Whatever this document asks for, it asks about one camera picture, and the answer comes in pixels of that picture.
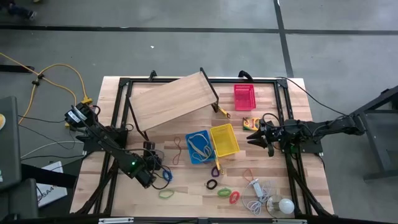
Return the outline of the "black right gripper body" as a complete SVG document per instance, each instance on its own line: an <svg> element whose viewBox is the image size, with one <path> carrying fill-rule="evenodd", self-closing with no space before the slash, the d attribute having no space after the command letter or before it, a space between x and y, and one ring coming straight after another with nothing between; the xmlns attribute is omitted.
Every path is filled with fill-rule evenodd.
<svg viewBox="0 0 398 224"><path fill-rule="evenodd" d="M274 142L280 141L282 128L280 126L275 126L272 121L260 120L260 131L261 131L261 147L268 149L268 156L274 156Z"/></svg>

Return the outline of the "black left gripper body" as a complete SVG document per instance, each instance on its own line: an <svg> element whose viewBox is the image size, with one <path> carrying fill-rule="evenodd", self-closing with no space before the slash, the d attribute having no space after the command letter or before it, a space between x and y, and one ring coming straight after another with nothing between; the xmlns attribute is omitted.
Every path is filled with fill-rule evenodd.
<svg viewBox="0 0 398 224"><path fill-rule="evenodd" d="M151 170L160 170L162 167L162 158L156 154L155 143L152 141L143 142L143 159Z"/></svg>

